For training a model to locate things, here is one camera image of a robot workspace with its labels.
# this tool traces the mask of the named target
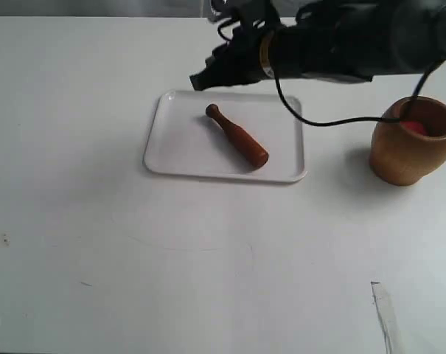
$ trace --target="red object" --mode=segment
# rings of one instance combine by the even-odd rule
[[[402,122],[403,127],[421,135],[429,135],[425,126],[420,122]]]

